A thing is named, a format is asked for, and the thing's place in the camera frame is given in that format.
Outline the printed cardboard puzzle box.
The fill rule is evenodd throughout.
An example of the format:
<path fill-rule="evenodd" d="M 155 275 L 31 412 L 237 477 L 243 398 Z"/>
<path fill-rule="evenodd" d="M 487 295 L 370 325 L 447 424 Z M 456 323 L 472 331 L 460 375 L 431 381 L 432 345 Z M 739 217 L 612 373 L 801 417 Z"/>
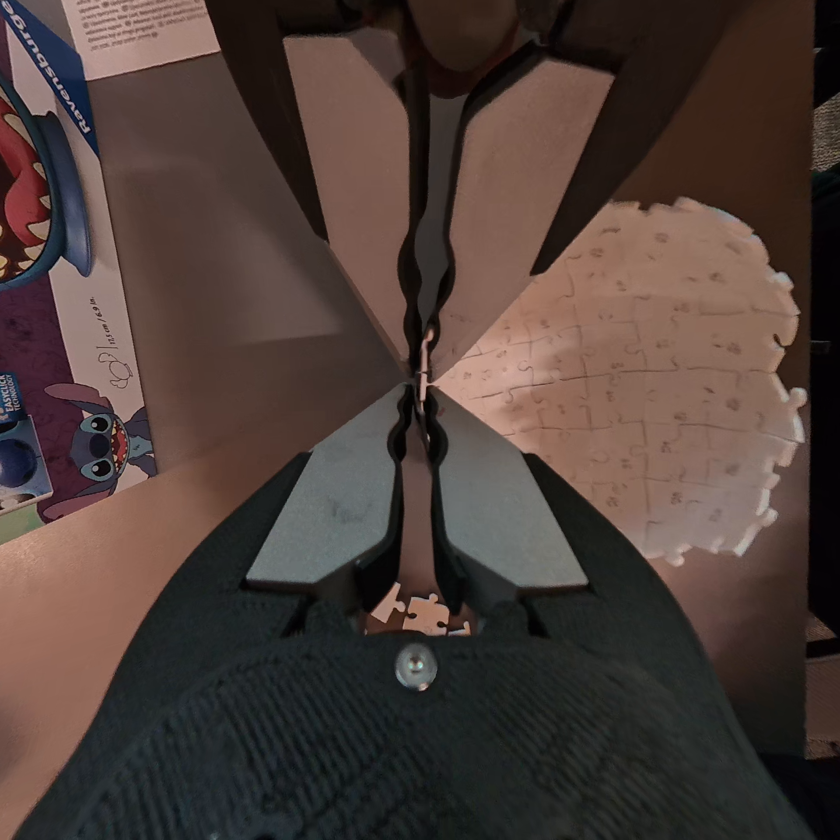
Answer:
<path fill-rule="evenodd" d="M 157 474 L 90 94 L 202 2 L 2 2 L 2 543 Z"/>

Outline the curved puzzle piece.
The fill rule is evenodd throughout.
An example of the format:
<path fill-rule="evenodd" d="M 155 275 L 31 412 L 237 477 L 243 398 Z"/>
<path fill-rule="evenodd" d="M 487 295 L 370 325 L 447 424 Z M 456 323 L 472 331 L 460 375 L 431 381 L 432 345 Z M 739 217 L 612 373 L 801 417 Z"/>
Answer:
<path fill-rule="evenodd" d="M 414 375 L 415 381 L 415 404 L 417 410 L 423 413 L 427 398 L 427 388 L 432 376 L 431 349 L 435 340 L 436 328 L 434 325 L 427 327 L 419 347 L 418 364 Z"/>

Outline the half-built puzzle ball shell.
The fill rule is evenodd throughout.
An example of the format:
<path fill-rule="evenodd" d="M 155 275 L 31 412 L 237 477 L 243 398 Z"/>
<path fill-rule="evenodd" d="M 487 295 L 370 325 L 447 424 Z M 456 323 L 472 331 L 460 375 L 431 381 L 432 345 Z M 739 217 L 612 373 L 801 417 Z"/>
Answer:
<path fill-rule="evenodd" d="M 805 441 L 806 393 L 777 375 L 799 319 L 743 221 L 609 203 L 437 385 L 646 559 L 743 555 Z"/>

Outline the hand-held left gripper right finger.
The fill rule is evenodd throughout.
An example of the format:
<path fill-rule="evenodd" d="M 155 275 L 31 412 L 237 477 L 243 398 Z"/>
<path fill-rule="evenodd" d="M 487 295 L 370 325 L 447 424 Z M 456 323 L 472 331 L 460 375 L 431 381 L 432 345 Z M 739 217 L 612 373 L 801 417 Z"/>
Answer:
<path fill-rule="evenodd" d="M 522 451 L 433 386 L 425 422 L 434 572 L 450 612 L 586 589 Z"/>

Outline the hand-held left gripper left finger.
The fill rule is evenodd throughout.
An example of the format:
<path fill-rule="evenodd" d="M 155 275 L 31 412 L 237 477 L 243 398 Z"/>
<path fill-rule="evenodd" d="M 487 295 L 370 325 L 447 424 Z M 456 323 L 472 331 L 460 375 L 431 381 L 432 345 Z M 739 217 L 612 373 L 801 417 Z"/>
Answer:
<path fill-rule="evenodd" d="M 366 612 L 385 598 L 400 567 L 414 396 L 413 385 L 396 386 L 307 454 L 248 586 Z"/>

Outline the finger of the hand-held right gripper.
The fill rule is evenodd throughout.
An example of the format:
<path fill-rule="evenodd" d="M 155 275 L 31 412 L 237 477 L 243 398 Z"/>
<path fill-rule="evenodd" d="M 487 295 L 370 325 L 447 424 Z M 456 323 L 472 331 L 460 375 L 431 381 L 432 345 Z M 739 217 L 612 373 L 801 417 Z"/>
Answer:
<path fill-rule="evenodd" d="M 332 257 L 408 373 L 397 275 L 410 224 L 403 51 L 396 35 L 294 35 L 283 47 Z"/>
<path fill-rule="evenodd" d="M 530 283 L 614 75 L 522 50 L 468 105 L 451 196 L 453 278 L 430 353 L 441 380 Z"/>

